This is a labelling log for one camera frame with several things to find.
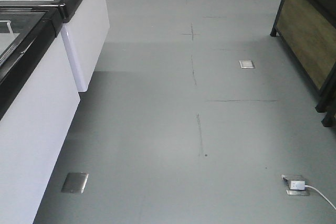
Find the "cable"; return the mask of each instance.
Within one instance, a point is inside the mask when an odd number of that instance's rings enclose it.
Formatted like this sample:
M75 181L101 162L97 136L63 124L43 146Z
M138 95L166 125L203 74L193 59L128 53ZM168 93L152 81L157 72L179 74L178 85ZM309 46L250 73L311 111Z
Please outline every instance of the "cable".
M331 203L331 201L330 200L328 200L327 199L327 197L323 194L323 193L321 193L319 190L317 190L315 187L313 187L313 186L308 186L308 185L305 185L305 188L311 188L311 189L313 189L313 190L315 190L315 191L317 191L335 210L336 210L336 207L334 206L334 204L333 203Z

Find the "floor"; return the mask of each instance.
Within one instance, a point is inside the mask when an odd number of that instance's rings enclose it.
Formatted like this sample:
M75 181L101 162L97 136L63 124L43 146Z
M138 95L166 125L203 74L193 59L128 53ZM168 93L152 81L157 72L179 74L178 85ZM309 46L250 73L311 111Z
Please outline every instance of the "floor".
M335 130L279 38L280 0L107 0L111 29L35 224L336 223ZM255 69L241 69L239 60ZM60 192L89 173L82 195Z

